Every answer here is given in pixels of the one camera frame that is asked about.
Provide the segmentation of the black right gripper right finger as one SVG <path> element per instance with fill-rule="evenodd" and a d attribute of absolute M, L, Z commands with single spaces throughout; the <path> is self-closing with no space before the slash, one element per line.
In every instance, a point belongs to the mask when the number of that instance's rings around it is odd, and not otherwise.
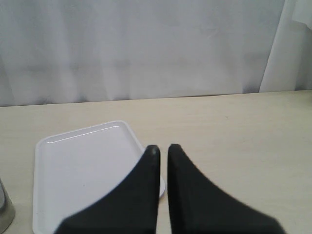
<path fill-rule="evenodd" d="M 279 222 L 212 183 L 179 144 L 167 157 L 167 194 L 174 234 L 283 234 Z"/>

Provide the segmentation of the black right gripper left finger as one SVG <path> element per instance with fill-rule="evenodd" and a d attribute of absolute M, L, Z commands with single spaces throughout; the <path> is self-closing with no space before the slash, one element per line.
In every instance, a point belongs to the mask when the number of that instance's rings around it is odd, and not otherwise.
<path fill-rule="evenodd" d="M 160 150 L 147 146 L 124 180 L 106 196 L 65 218 L 57 234 L 154 234 L 160 190 Z"/>

